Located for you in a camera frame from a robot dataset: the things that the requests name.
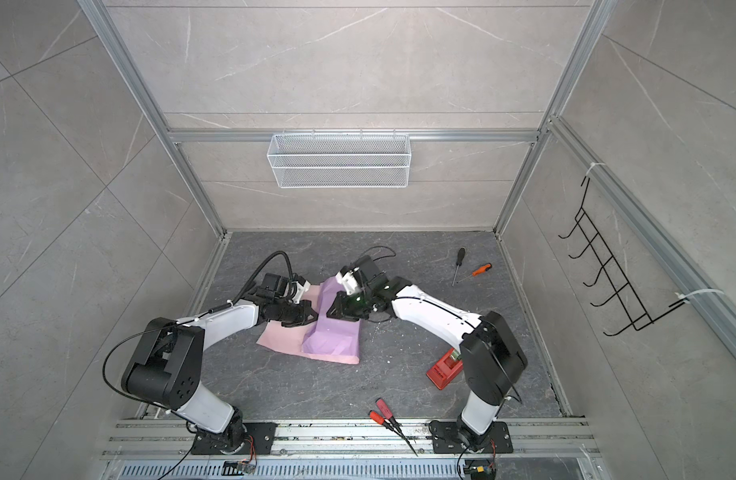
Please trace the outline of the pink wrapping paper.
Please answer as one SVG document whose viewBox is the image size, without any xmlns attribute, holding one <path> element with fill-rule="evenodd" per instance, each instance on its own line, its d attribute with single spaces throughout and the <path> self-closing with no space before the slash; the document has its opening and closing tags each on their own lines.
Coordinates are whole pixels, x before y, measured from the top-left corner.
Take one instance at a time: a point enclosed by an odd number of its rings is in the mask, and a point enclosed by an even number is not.
<svg viewBox="0 0 736 480">
<path fill-rule="evenodd" d="M 304 294 L 318 313 L 318 320 L 304 326 L 286 328 L 272 321 L 257 344 L 277 353 L 303 358 L 357 365 L 359 358 L 360 321 L 332 319 L 326 315 L 336 295 L 343 292 L 335 277 L 314 285 Z"/>
</svg>

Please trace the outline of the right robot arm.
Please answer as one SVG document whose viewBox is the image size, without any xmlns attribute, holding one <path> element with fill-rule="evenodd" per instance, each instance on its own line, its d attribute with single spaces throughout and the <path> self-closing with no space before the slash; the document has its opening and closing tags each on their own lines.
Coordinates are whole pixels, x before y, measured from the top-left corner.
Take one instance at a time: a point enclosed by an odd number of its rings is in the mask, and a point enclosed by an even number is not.
<svg viewBox="0 0 736 480">
<path fill-rule="evenodd" d="M 329 317 L 361 320 L 372 312 L 388 311 L 434 334 L 459 354 L 470 394 L 457 419 L 457 437 L 474 451 L 482 449 L 504 401 L 519 396 L 516 383 L 528 366 L 506 319 L 494 311 L 461 310 L 402 277 L 389 280 L 379 275 L 368 281 L 339 273 L 336 282 L 344 290 L 336 295 Z"/>
</svg>

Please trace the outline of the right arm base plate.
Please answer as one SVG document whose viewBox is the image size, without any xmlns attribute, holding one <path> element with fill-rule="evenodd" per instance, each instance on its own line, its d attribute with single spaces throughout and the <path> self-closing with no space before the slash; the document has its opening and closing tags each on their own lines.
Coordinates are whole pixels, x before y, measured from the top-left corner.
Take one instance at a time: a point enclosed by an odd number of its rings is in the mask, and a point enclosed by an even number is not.
<svg viewBox="0 0 736 480">
<path fill-rule="evenodd" d="M 462 421 L 432 420 L 428 424 L 436 454 L 460 454 L 490 452 L 511 454 L 514 447 L 508 426 L 494 421 L 483 434 L 471 431 Z"/>
</svg>

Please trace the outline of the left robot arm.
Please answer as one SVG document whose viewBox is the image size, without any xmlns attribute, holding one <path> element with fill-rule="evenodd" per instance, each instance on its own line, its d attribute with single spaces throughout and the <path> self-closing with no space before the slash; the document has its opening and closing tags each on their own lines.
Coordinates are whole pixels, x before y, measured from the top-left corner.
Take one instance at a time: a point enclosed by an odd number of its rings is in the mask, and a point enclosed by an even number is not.
<svg viewBox="0 0 736 480">
<path fill-rule="evenodd" d="M 309 300 L 229 300 L 194 317 L 150 321 L 145 330 L 129 336 L 138 344 L 122 374 L 120 385 L 106 375 L 105 384 L 134 401 L 169 410 L 195 428 L 199 440 L 234 453 L 248 442 L 239 408 L 225 402 L 201 381 L 204 352 L 217 342 L 260 323 L 274 321 L 285 328 L 318 319 Z"/>
</svg>

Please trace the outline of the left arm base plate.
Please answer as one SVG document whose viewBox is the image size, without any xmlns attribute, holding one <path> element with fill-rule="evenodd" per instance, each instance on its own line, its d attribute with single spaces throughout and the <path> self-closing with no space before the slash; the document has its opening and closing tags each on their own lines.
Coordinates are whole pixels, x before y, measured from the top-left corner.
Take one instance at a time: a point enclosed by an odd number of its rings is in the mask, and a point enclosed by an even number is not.
<svg viewBox="0 0 736 480">
<path fill-rule="evenodd" d="M 271 453 L 277 424 L 251 422 L 230 424 L 223 433 L 197 429 L 193 455 L 268 455 Z"/>
</svg>

